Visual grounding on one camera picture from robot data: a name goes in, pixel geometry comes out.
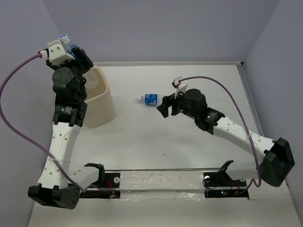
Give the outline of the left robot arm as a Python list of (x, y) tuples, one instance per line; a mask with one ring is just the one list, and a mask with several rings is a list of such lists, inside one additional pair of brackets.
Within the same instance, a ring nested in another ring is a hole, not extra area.
[(93, 63), (83, 49), (74, 47), (71, 53), (60, 54), (58, 62), (55, 62), (54, 51), (50, 49), (46, 64), (54, 70), (52, 82), (56, 94), (52, 141), (46, 151), (48, 158), (43, 172), (27, 194), (40, 205), (72, 210), (81, 192), (91, 185), (99, 187), (105, 181), (102, 164), (87, 163), (74, 175), (75, 179), (68, 175), (74, 144), (88, 106), (83, 75), (93, 67)]

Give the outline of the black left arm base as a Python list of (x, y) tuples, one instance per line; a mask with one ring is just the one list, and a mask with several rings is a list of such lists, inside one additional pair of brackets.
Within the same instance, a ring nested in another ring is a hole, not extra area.
[(119, 199), (120, 178), (119, 172), (105, 172), (103, 180), (97, 180), (80, 193), (80, 199)]

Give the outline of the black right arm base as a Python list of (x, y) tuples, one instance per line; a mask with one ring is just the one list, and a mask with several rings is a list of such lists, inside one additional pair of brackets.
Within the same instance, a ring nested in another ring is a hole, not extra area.
[(228, 176), (226, 171), (231, 163), (233, 160), (227, 161), (218, 171), (203, 173), (205, 198), (249, 198), (246, 182)]

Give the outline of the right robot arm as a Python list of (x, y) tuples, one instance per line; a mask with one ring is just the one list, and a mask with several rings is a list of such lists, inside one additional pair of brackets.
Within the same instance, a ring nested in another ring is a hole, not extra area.
[(295, 165), (287, 140), (273, 140), (246, 131), (223, 113), (210, 108), (205, 95), (198, 89), (163, 97), (157, 110), (164, 118), (182, 113), (193, 119), (199, 129), (225, 139), (251, 155), (256, 154), (260, 166), (257, 177), (271, 186), (279, 187)]

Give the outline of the blue label bottle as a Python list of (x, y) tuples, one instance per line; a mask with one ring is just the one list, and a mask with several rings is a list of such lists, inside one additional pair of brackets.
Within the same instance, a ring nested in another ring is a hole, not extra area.
[(86, 89), (93, 89), (98, 85), (98, 78), (93, 70), (88, 71), (83, 76), (86, 79)]
[(61, 36), (59, 37), (59, 40), (63, 41), (63, 43), (64, 43), (64, 45), (65, 45), (65, 47), (66, 47), (66, 49), (67, 49), (67, 52), (68, 52), (69, 54), (71, 54), (73, 57), (75, 57), (75, 55), (74, 55), (72, 49), (74, 49), (74, 48), (79, 49), (79, 46), (77, 46), (76, 44), (74, 44), (74, 43), (71, 41), (71, 39), (68, 37), (67, 34), (61, 35)]
[(145, 94), (139, 97), (138, 102), (147, 106), (157, 106), (160, 103), (159, 95)]

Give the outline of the cream plastic bin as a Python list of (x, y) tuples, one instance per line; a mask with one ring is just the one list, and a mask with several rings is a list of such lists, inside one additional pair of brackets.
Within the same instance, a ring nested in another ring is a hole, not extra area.
[(88, 128), (96, 128), (112, 121), (115, 117), (115, 107), (110, 92), (110, 85), (107, 77), (100, 66), (93, 66), (93, 70), (98, 78), (98, 85), (93, 89), (86, 89), (88, 105), (84, 124)]

